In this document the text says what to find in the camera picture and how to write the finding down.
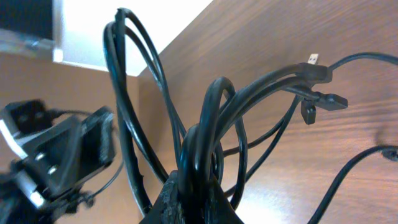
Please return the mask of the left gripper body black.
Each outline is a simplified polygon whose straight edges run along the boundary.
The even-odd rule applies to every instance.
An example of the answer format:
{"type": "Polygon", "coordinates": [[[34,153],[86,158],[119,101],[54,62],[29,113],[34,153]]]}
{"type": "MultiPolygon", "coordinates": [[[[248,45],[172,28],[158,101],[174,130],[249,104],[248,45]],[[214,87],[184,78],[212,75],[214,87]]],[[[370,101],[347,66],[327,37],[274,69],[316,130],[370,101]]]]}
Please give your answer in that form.
{"type": "Polygon", "coordinates": [[[77,183],[82,121],[79,114],[66,114],[54,120],[52,139],[60,166],[50,176],[50,188],[53,190],[51,199],[68,194],[77,183]]]}

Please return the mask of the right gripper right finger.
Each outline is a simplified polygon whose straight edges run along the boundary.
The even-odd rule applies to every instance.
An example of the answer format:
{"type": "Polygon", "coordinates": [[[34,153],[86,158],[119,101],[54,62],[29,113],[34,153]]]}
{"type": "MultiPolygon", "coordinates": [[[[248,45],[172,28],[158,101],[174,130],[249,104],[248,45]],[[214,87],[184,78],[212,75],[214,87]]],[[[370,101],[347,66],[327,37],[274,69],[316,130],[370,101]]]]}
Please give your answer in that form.
{"type": "Polygon", "coordinates": [[[206,224],[243,224],[228,199],[224,196],[216,177],[206,185],[205,223],[206,224]]]}

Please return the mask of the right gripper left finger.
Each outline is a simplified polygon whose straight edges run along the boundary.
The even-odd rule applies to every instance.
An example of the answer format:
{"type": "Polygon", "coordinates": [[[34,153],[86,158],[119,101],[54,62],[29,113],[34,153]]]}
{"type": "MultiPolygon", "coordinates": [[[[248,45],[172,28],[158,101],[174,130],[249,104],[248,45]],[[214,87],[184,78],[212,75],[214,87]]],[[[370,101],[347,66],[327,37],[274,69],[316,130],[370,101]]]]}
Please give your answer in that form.
{"type": "Polygon", "coordinates": [[[173,170],[149,213],[140,224],[184,224],[183,208],[178,200],[178,176],[173,170]]]}

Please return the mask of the brown wooden side panel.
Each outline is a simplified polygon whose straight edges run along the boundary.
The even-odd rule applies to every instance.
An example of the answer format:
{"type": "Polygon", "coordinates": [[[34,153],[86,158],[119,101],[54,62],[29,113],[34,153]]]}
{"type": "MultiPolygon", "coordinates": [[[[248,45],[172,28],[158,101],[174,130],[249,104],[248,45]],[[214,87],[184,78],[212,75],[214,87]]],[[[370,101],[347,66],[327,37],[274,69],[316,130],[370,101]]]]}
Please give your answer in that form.
{"type": "Polygon", "coordinates": [[[1,222],[137,223],[105,72],[1,54],[1,222]]]}

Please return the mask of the dark window pane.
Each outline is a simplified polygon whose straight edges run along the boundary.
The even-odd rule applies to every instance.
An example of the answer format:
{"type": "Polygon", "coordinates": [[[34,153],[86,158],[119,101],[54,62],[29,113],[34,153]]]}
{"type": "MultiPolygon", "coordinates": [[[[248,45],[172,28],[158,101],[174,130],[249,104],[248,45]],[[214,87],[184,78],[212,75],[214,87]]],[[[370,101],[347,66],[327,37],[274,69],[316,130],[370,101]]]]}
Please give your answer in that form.
{"type": "Polygon", "coordinates": [[[53,1],[1,0],[1,28],[53,40],[53,1]]]}

